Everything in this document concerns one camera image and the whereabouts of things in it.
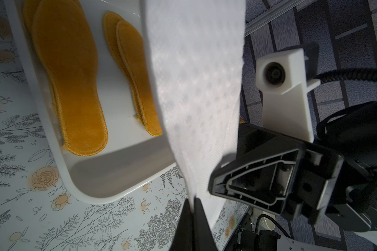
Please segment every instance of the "table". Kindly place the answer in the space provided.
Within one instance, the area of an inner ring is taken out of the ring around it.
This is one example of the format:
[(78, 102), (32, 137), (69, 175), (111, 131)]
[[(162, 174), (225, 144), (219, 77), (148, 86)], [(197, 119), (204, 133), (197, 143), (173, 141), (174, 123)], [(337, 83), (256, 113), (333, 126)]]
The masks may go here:
[[(110, 204), (62, 184), (0, 0), (0, 250), (168, 250), (187, 198), (177, 167)], [(227, 200), (212, 229), (222, 250), (248, 206)]]

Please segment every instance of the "black cable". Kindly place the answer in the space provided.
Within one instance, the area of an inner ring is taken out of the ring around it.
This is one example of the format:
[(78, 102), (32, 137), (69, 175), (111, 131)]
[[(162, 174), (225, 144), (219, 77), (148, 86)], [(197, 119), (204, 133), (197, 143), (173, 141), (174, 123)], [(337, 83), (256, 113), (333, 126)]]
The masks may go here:
[(331, 114), (330, 116), (326, 117), (323, 121), (317, 124), (316, 130), (317, 130), (317, 136), (322, 141), (327, 141), (327, 134), (325, 128), (329, 123), (334, 123), (333, 121), (330, 121), (332, 118), (339, 117), (339, 116), (346, 116), (354, 111), (357, 111), (358, 109), (367, 106), (368, 104), (374, 103), (374, 101), (370, 101), (363, 104), (356, 104), (354, 106), (347, 107), (345, 109), (339, 110), (336, 113)]
[(377, 69), (354, 68), (333, 70), (319, 74), (315, 78), (320, 79), (321, 83), (339, 80), (364, 80), (370, 82), (377, 82)]
[(277, 227), (282, 231), (282, 233), (283, 233), (286, 237), (288, 237), (288, 238), (291, 239), (290, 235), (286, 232), (286, 230), (283, 229), (283, 227), (282, 227), (279, 223), (277, 223), (277, 221), (274, 220), (274, 218), (272, 218), (271, 216), (266, 215), (266, 214), (260, 214), (260, 216), (258, 216), (258, 218), (257, 218), (257, 222), (256, 222), (256, 231), (255, 231), (256, 233), (258, 232), (258, 226), (259, 226), (259, 224), (260, 224), (260, 220), (261, 220), (261, 218), (267, 218), (267, 219), (269, 219), (270, 221), (272, 221), (272, 223), (274, 223), (275, 226), (277, 226)]
[(369, 182), (362, 191), (353, 190), (355, 193), (350, 194), (353, 199), (350, 205), (358, 214), (367, 212), (373, 202), (377, 200), (377, 172), (373, 172), (373, 174), (373, 181)]

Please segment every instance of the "white tray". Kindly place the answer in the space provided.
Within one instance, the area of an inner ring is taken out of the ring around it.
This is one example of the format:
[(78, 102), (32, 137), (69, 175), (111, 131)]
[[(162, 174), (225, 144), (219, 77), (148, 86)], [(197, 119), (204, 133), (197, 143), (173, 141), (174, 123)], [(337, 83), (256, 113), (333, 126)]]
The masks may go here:
[(5, 0), (18, 53), (61, 178), (76, 198), (102, 204), (115, 201), (175, 166), (165, 136), (152, 137), (135, 118), (128, 82), (106, 46), (102, 17), (113, 11), (141, 33), (138, 0), (80, 0), (94, 35), (99, 68), (97, 89), (109, 140), (105, 149), (81, 157), (63, 149), (59, 121), (51, 105), (45, 70), (36, 57), (23, 17), (23, 0)]

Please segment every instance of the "insole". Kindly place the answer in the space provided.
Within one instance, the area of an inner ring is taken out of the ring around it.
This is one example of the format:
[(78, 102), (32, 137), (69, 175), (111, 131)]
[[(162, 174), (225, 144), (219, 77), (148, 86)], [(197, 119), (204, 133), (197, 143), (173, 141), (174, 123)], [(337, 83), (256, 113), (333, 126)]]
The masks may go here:
[(73, 0), (42, 0), (32, 41), (53, 85), (63, 147), (80, 156), (100, 152), (108, 133), (96, 91), (98, 54), (84, 12)]
[(105, 40), (108, 45), (109, 51), (112, 54), (113, 59), (119, 65), (120, 69), (124, 72), (127, 80), (130, 84), (131, 95), (133, 96), (134, 107), (136, 108), (137, 119), (144, 124), (142, 120), (141, 109), (137, 97), (136, 87), (134, 86), (133, 79), (130, 76), (126, 65), (123, 62), (123, 58), (120, 56), (119, 48), (117, 46), (116, 26), (120, 20), (124, 20), (120, 15), (114, 12), (108, 12), (103, 16), (103, 32), (105, 34)]
[[(22, 6), (22, 14), (24, 15), (24, 23), (28, 32), (32, 32), (32, 22), (36, 9), (39, 6), (41, 0), (25, 0), (24, 5)], [(81, 4), (78, 0), (73, 0), (78, 6), (82, 9)]]
[(145, 129), (152, 136), (159, 136), (162, 128), (151, 94), (142, 37), (136, 28), (125, 20), (117, 23), (116, 31), (120, 56), (136, 87)]

